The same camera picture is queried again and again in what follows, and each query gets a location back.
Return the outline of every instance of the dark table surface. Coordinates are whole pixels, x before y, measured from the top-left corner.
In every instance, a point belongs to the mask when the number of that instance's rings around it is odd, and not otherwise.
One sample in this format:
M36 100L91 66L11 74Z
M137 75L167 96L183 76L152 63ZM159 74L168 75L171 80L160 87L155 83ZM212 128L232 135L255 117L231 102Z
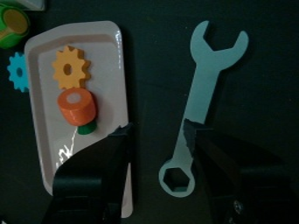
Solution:
M47 11L28 12L29 37L59 25L101 20L113 21L123 32L136 136L135 211L123 223L211 223L201 180L183 199L169 196L157 181L192 84L192 31L204 20L213 49L232 47L241 30L249 37L245 56L219 77L207 124L272 151L299 193L298 11L298 1L49 0ZM24 43L0 50L0 214L12 224L37 224L52 197L43 187L29 95L15 90L5 69Z

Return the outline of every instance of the white tray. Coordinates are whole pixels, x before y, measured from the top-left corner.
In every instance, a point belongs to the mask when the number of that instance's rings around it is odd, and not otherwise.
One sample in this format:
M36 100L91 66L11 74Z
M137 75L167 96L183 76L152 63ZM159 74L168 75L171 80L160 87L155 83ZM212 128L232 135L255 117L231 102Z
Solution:
M63 90L52 78L52 62L64 46L84 51L91 61L87 90L96 96L97 129L81 136L59 110ZM52 194L52 180L61 163L77 151L103 139L119 126L128 124L121 34L108 21L65 24L31 38L24 48L32 101L32 118L41 164L44 187ZM121 217L132 213L131 169L127 171Z

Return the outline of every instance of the wrench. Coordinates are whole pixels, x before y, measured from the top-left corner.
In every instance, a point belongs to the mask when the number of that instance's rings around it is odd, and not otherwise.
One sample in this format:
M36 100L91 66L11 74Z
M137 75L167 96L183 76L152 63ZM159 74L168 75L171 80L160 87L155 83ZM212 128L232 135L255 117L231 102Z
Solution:
M196 63L196 69L172 159L163 164L159 171L159 181L163 189L173 197L179 198L188 196L195 187L192 149L188 149L183 135L184 119L189 119L196 123L204 123L220 71L239 61L248 48L248 35L241 31L237 35L237 41L229 49L212 51L204 40L208 24L209 21L201 22L191 36L191 56ZM165 178L173 169L179 169L187 176L189 180L187 185L172 186L171 184L173 183L168 183Z

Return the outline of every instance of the orange cup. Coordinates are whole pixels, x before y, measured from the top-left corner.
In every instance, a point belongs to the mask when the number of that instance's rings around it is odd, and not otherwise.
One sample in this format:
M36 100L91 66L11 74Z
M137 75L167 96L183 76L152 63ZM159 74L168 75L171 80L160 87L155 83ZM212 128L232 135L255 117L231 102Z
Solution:
M96 117L96 105L92 94L85 88L64 90L57 99L60 112L73 126L83 126Z

